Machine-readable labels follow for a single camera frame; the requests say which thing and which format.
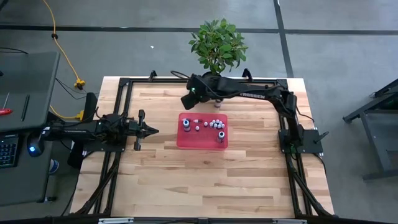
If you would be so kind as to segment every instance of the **small cylinder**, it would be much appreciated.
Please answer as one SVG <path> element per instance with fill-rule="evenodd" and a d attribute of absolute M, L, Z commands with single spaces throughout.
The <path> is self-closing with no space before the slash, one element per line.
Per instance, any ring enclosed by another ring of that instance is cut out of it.
<path fill-rule="evenodd" d="M 223 102 L 223 100 L 216 100 L 216 101 L 214 102 L 214 107 L 215 107 L 215 108 L 220 108 L 222 102 Z"/>
<path fill-rule="evenodd" d="M 224 133 L 223 131 L 220 131 L 220 132 L 218 133 L 218 135 L 217 135 L 217 141 L 218 141 L 219 143 L 222 143 L 222 142 L 224 141 L 224 138 L 225 138 L 225 133 Z"/>
<path fill-rule="evenodd" d="M 191 131 L 191 126 L 190 126 L 188 120 L 182 121 L 182 125 L 183 125 L 183 127 L 184 127 L 184 131 L 186 131 L 186 132 Z"/>

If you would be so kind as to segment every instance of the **computer mouse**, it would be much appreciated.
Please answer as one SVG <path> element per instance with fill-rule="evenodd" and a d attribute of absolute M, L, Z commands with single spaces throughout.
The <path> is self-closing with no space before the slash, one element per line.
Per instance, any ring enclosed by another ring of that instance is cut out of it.
<path fill-rule="evenodd" d="M 44 152 L 44 143 L 40 138 L 40 131 L 32 131 L 26 140 L 27 152 L 32 157 L 37 157 Z"/>

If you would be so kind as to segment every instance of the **butcher block tabletop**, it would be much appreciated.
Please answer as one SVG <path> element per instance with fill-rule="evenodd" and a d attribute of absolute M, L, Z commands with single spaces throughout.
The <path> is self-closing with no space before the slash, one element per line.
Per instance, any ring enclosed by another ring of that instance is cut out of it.
<path fill-rule="evenodd" d="M 120 77 L 104 77 L 98 114 L 113 112 Z M 311 116 L 304 80 L 287 79 L 297 96 L 301 113 Z M 184 83 L 135 83 L 129 116 L 145 110 L 145 122 L 158 129 L 134 151 L 135 137 L 127 140 L 122 153 L 112 216 L 129 217 L 294 217 L 284 155 L 280 152 L 277 112 L 268 101 L 234 97 L 221 108 L 214 101 L 197 104 L 186 111 L 180 101 L 187 94 Z M 120 112 L 123 110 L 126 88 Z M 180 113 L 223 113 L 228 116 L 228 147 L 225 151 L 186 150 L 176 145 Z M 304 128 L 310 119 L 298 116 Z M 71 212 L 89 199 L 100 179 L 103 152 L 83 161 Z M 333 213 L 322 163 L 303 154 L 307 184 L 324 208 Z M 105 207 L 108 189 L 105 189 Z M 301 190 L 300 208 L 305 213 Z"/>

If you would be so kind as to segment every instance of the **red tray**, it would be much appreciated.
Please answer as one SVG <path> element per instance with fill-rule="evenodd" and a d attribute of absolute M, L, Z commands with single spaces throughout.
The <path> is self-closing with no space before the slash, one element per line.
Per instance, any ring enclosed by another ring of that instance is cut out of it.
<path fill-rule="evenodd" d="M 182 119 L 190 119 L 191 130 L 184 131 Z M 194 123 L 194 119 L 203 120 L 202 123 Z M 212 120 L 219 119 L 225 124 L 224 129 L 206 128 L 204 122 L 210 124 Z M 220 131 L 225 133 L 223 142 L 217 141 L 217 136 Z M 206 113 L 180 113 L 178 116 L 178 130 L 177 130 L 177 147 L 181 149 L 204 149 L 204 150 L 224 150 L 228 147 L 228 118 L 225 114 L 206 114 Z"/>

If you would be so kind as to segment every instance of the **green leaves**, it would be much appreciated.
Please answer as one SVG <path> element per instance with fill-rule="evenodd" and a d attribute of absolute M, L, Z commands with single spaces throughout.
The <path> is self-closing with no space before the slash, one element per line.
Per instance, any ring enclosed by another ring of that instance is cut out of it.
<path fill-rule="evenodd" d="M 246 61 L 247 46 L 242 40 L 244 37 L 236 32 L 236 26 L 228 24 L 226 19 L 205 22 L 197 33 L 191 33 L 193 40 L 189 42 L 191 52 L 199 55 L 199 63 L 204 69 L 210 69 L 212 73 L 219 74 L 229 65 L 229 71 L 237 62 L 238 67 L 242 61 Z"/>

